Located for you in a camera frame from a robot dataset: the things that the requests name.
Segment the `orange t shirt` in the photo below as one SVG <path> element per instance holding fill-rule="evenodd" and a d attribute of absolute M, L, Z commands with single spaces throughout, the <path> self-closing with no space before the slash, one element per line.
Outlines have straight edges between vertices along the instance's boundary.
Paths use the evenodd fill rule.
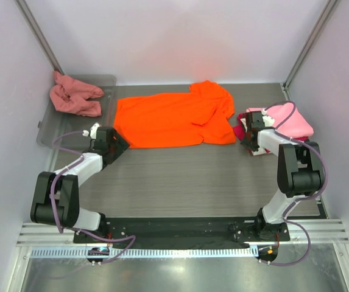
<path fill-rule="evenodd" d="M 231 94 L 215 82 L 193 83 L 188 92 L 120 99 L 113 126 L 131 148 L 187 147 L 236 142 L 229 123 Z"/>

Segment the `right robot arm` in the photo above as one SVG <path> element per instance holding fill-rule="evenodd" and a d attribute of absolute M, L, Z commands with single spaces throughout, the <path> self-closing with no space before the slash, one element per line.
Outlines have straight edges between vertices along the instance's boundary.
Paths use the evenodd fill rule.
<path fill-rule="evenodd" d="M 241 144 L 250 151 L 264 148 L 278 158 L 278 190 L 260 208 L 252 225 L 255 236 L 265 241 L 283 231 L 287 216 L 296 205 L 315 198 L 324 189 L 326 167 L 317 143 L 287 137 L 267 126 L 261 111 L 244 113 L 242 118 Z"/>

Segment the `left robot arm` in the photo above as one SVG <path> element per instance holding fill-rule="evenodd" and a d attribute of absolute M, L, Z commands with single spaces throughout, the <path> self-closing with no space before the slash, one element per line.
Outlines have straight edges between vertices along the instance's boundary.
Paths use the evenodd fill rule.
<path fill-rule="evenodd" d="M 104 214 L 80 207 L 79 188 L 95 174 L 114 163 L 130 144 L 112 127 L 95 123 L 90 130 L 79 131 L 90 138 L 87 150 L 72 163 L 37 177 L 30 219 L 34 223 L 87 231 L 97 243 L 104 242 L 109 228 Z"/>

